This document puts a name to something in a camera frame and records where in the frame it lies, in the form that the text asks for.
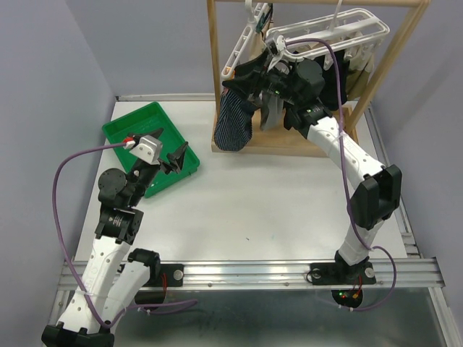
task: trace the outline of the wooden pole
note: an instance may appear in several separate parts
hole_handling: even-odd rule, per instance
[[[405,16],[402,25],[400,26],[396,35],[392,38],[391,44],[389,45],[383,58],[381,59],[381,62],[373,73],[373,76],[370,78],[365,91],[363,92],[362,96],[360,96],[359,102],[354,108],[354,112],[352,112],[352,115],[346,119],[345,130],[348,134],[355,128],[355,125],[365,112],[368,104],[373,99],[375,93],[378,91],[378,88],[386,78],[389,69],[392,67],[396,61],[397,56],[405,46],[405,43],[413,33],[413,30],[416,28],[429,3],[430,0],[422,0],[421,5],[415,7],[414,9],[410,9],[407,13],[407,16]]]
[[[214,94],[216,95],[216,112],[220,111],[220,66],[218,62],[217,14],[215,0],[208,0],[209,40],[211,41],[212,72]]]
[[[245,0],[215,0],[217,2],[245,2]],[[418,7],[422,0],[343,0],[343,5]],[[273,4],[320,4],[336,5],[338,0],[272,0]]]

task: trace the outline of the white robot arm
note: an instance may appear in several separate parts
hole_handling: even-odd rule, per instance
[[[256,105],[263,91],[286,101],[284,126],[295,128],[341,168],[339,125],[319,98],[326,83],[322,68],[316,61],[306,59],[286,61],[289,72],[276,67],[269,69],[273,58],[286,49],[284,41],[281,43],[278,46],[270,40],[259,57],[237,66],[234,79],[225,80],[222,85]],[[351,225],[335,255],[335,263],[317,264],[314,285],[353,284],[371,266],[367,263],[370,245],[384,220],[399,206],[401,171],[394,165],[387,168],[370,157],[348,135],[343,135],[343,141],[346,175],[354,188],[350,205],[358,236]],[[365,282],[375,283],[372,280],[375,281],[366,278]]]
[[[140,228],[143,212],[134,209],[159,171],[165,174],[182,170],[185,142],[169,162],[159,158],[162,129],[150,134],[132,135],[129,148],[138,157],[129,173],[117,168],[103,172],[98,180],[100,219],[93,249],[81,283],[56,325],[42,334],[47,347],[113,346],[114,331],[120,315],[138,290],[160,273],[159,254],[135,249],[128,256],[121,276],[113,285],[116,272]]]
[[[318,124],[310,127],[307,140],[320,147],[341,168],[341,150],[338,136],[338,123],[335,118],[325,117],[320,119]],[[365,180],[365,177],[373,177],[385,168],[382,163],[369,156],[347,135],[344,136],[344,155],[346,158],[347,179],[354,190]],[[357,226],[357,231],[368,246],[373,243],[373,239],[383,223],[383,220],[378,221],[370,230]],[[347,236],[339,249],[339,254],[351,266],[361,262],[368,256],[368,249],[360,243],[351,225],[349,225]]]

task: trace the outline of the white tabletop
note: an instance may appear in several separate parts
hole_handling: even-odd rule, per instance
[[[112,120],[149,103],[116,103]],[[133,247],[162,260],[332,259],[349,225],[340,170],[327,158],[211,152],[213,101],[160,103],[200,159],[186,178],[137,206],[145,215]],[[366,121],[360,145],[375,156]],[[113,150],[101,156],[98,178],[122,168]],[[88,260],[100,204],[93,186],[76,260]],[[407,257],[395,216],[374,244]],[[384,257],[374,252],[371,257]]]

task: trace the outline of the green plastic tray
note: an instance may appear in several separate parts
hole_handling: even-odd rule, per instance
[[[185,140],[158,103],[150,103],[119,119],[110,121],[104,124],[102,129],[110,143],[118,143],[122,142],[127,137],[127,134],[131,132],[142,134],[152,132],[158,128],[164,129],[159,139],[163,143],[161,158],[167,160],[167,153],[174,152]],[[123,148],[114,148],[114,152],[116,152],[124,170],[129,172],[137,160],[136,157]],[[151,187],[147,189],[145,197],[152,197],[175,182],[191,175],[197,170],[199,165],[200,161],[196,154],[188,147],[185,153],[182,172],[171,172],[169,175],[159,172]]]

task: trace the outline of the white hanger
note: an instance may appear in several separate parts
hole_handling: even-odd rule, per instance
[[[238,65],[239,58],[246,50],[247,45],[251,42],[251,38],[255,34],[255,28],[257,27],[260,18],[265,15],[270,7],[267,3],[259,2],[253,9],[252,0],[245,0],[245,8],[247,11],[247,24],[239,37],[237,44],[233,48],[230,57],[226,61],[225,67],[222,69],[221,77],[225,80],[232,77],[234,68]]]
[[[334,27],[336,26],[336,21],[338,19],[338,13],[339,13],[339,10],[341,9],[341,5],[342,5],[342,0],[338,0],[338,4],[336,5],[336,10],[334,11],[334,14],[333,14],[333,19],[331,20],[330,26],[328,28],[330,31],[333,31]],[[325,61],[323,62],[323,69],[328,70],[331,67],[331,65],[333,65],[333,59],[331,58],[330,54],[326,54]]]
[[[284,35],[301,30],[305,30],[308,34],[293,38],[284,37]],[[272,59],[268,69],[272,69],[282,58],[288,61],[302,61],[329,54],[328,49],[324,46],[302,53],[291,53],[289,51],[307,45],[307,43],[295,43],[296,41],[310,38],[339,40],[339,42],[331,44],[333,51],[341,51],[343,49],[349,51],[349,48],[362,49],[362,59],[365,60],[365,66],[371,54],[379,47],[389,32],[389,27],[366,9],[350,9],[314,20],[274,27],[267,31],[266,42],[273,41],[278,53]]]

